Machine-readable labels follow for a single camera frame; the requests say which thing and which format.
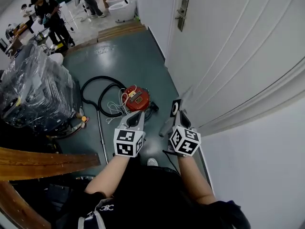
tiled floor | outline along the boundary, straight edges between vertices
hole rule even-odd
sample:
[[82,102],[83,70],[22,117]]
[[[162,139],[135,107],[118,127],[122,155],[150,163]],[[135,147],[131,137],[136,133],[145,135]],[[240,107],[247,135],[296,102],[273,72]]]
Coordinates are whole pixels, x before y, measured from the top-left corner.
[[81,19],[86,18],[88,14],[90,14],[90,11],[88,10],[87,11],[88,14],[87,14],[84,11],[84,8],[82,7],[82,3],[80,3],[76,7],[73,0],[67,4],[67,10],[65,9],[65,7],[62,8],[65,14],[64,19],[66,19],[66,21],[68,22],[66,24],[67,29],[70,30],[70,27],[73,27],[74,29],[75,33],[70,32],[70,34],[71,37],[74,39],[76,45],[91,40],[93,38],[96,38],[98,32],[101,30],[105,30],[123,24],[114,21],[111,14],[108,12],[107,9],[105,9],[102,0],[96,0],[96,1],[98,3],[100,10],[103,13],[107,14],[105,18],[96,17],[91,19],[88,17],[85,21],[81,22]]
[[[103,13],[106,13],[107,16],[104,18],[90,18],[90,10],[87,10],[87,13],[84,11],[82,6],[82,0],[78,6],[75,6],[74,0],[62,5],[60,10],[62,11],[62,18],[66,21],[66,28],[69,31],[71,37],[74,39],[76,45],[81,44],[83,42],[89,41],[91,39],[97,38],[98,32],[117,26],[125,23],[132,22],[126,21],[122,23],[117,23],[114,21],[114,18],[108,12],[108,9],[105,9],[103,0],[96,0],[100,10]],[[40,25],[32,26],[32,29],[35,33],[40,30],[43,30],[44,27]],[[21,36],[20,41],[23,44],[27,44],[30,38],[33,37],[28,30],[26,30]],[[50,47],[52,42],[50,39],[47,40],[47,45]]]
[[[92,77],[107,75],[119,80],[125,86],[136,84],[139,87],[147,88],[152,100],[159,106],[159,111],[153,113],[151,118],[145,122],[146,142],[140,150],[141,163],[146,164],[148,158],[154,157],[160,166],[173,168],[162,152],[167,149],[167,138],[160,138],[159,131],[169,117],[172,101],[177,98],[178,93],[164,66],[158,47],[148,31],[119,36],[81,48],[69,53],[65,57],[63,65],[79,80],[81,87]],[[110,83],[100,80],[89,84],[84,91],[84,97],[97,102],[101,92]],[[109,101],[118,102],[118,89],[112,88],[105,94],[102,100],[105,110]],[[84,104],[83,109],[85,115],[90,118],[87,127],[76,135],[60,140],[60,146],[64,153],[98,153],[102,165],[81,172],[81,174],[96,175],[106,165],[100,143],[97,114],[92,105]],[[120,119],[114,119],[107,124],[106,118],[101,115],[106,150],[111,159],[114,152],[114,129],[118,126]],[[194,158],[204,174],[198,151]],[[171,160],[178,166],[175,156],[172,156]]]

white sneaker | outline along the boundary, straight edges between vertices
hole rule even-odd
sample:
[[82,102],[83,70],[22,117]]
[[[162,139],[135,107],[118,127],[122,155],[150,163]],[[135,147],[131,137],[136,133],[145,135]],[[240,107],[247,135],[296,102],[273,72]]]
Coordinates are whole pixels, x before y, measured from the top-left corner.
[[159,166],[157,160],[154,158],[149,158],[147,160],[147,166]]
[[97,18],[104,18],[104,17],[106,17],[106,14],[102,14],[102,15],[100,15],[100,16],[98,16]]

vacuum cleaner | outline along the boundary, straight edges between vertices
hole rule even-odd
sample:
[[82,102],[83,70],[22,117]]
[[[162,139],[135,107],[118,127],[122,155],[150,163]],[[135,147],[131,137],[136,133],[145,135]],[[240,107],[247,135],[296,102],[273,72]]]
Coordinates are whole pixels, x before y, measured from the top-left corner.
[[[85,88],[88,86],[88,84],[90,84],[93,81],[100,80],[100,79],[108,80],[108,81],[111,81],[112,83],[110,85],[108,85],[102,91],[102,93],[99,97],[98,103],[96,104],[94,101],[85,99],[83,96],[83,92],[84,92]],[[105,111],[102,108],[103,97],[105,96],[106,92],[108,92],[109,89],[111,89],[113,87],[118,87],[120,89],[120,91],[122,92],[122,101],[125,103],[125,106],[128,109],[127,110],[128,113],[138,111],[138,110],[144,111],[145,120],[148,120],[152,116],[153,112],[157,112],[159,110],[159,107],[153,101],[151,101],[151,97],[150,97],[149,91],[147,89],[140,88],[135,85],[126,87],[118,80],[116,80],[112,77],[109,77],[109,76],[96,76],[96,77],[89,79],[81,88],[81,99],[84,103],[91,104],[96,109],[98,125],[99,125],[99,132],[100,132],[100,137],[101,137],[101,144],[102,144],[103,152],[105,155],[106,163],[108,163],[108,156],[107,156],[107,152],[106,152],[106,148],[105,148],[105,141],[104,141],[103,133],[102,133],[102,123],[101,123],[100,112],[107,117],[116,118],[116,117],[122,116],[124,113],[124,110],[125,110],[125,106],[122,106],[122,108],[124,108],[124,110],[122,109],[122,111],[120,111],[120,113],[112,114],[112,113]]]

plastic-wrapped machine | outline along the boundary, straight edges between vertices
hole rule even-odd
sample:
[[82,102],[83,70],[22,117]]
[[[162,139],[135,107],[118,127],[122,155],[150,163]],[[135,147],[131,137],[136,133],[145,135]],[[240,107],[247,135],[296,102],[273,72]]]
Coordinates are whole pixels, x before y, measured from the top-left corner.
[[48,133],[79,111],[79,95],[69,71],[31,42],[3,74],[0,116],[14,127]]

person in black clothing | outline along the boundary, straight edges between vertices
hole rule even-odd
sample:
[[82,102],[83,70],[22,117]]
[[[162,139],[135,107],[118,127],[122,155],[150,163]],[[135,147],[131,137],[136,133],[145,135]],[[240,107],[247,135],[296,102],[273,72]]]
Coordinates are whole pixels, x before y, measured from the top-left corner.
[[55,36],[60,35],[64,38],[67,45],[73,43],[63,19],[58,15],[59,3],[56,0],[30,0],[31,4],[35,5],[36,15],[39,17],[39,24],[43,24],[45,28],[50,29],[49,37],[51,38],[53,44],[58,44],[58,40]]
[[238,205],[216,200],[193,157],[178,161],[181,175],[141,166],[138,157],[113,157],[86,188],[72,192],[52,228],[250,228]]

